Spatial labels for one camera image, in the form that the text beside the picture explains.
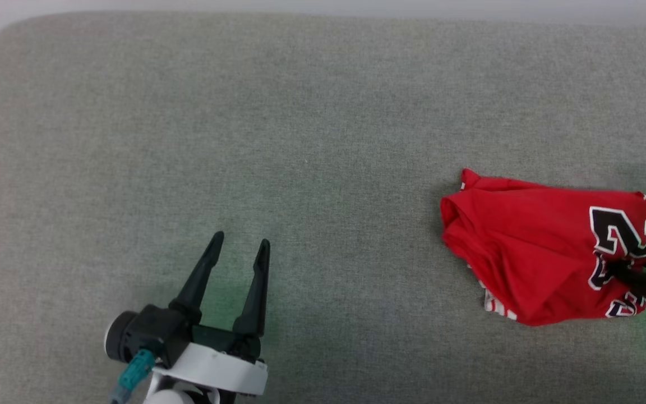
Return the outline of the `red basketball jersey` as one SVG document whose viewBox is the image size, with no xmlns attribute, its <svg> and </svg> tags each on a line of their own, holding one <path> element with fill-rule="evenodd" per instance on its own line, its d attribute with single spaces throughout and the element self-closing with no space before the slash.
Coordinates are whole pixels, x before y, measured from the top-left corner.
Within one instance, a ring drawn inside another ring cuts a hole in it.
<svg viewBox="0 0 646 404">
<path fill-rule="evenodd" d="M 461 173 L 440 203 L 445 245 L 486 291 L 485 309 L 529 327 L 641 314 L 610 273 L 646 263 L 646 195 Z"/>
</svg>

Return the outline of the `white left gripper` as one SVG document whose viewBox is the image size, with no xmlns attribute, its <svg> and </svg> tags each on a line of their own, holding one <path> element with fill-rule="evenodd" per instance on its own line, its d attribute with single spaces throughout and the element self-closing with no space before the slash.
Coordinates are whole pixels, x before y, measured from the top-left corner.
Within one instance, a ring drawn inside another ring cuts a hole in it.
<svg viewBox="0 0 646 404">
<path fill-rule="evenodd" d="M 216 232 L 169 309 L 199 324 L 207 284 L 225 240 Z M 267 364 L 261 359 L 261 337 L 266 329 L 267 284 L 271 245 L 262 240 L 253 264 L 251 282 L 241 315 L 232 332 L 198 325 L 192 342 L 171 368 L 152 371 L 154 397 L 262 396 L 267 385 Z"/>
</svg>

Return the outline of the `grey fabric sofa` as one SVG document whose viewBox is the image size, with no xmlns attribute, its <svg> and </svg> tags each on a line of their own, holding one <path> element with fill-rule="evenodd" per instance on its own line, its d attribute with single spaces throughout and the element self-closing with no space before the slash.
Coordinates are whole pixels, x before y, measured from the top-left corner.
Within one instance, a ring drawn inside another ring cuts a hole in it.
<svg viewBox="0 0 646 404">
<path fill-rule="evenodd" d="M 0 31 L 0 404 L 105 404 L 106 327 L 262 238 L 241 404 L 646 404 L 646 312 L 529 328 L 444 246 L 463 168 L 646 194 L 646 26 L 97 12 Z"/>
</svg>

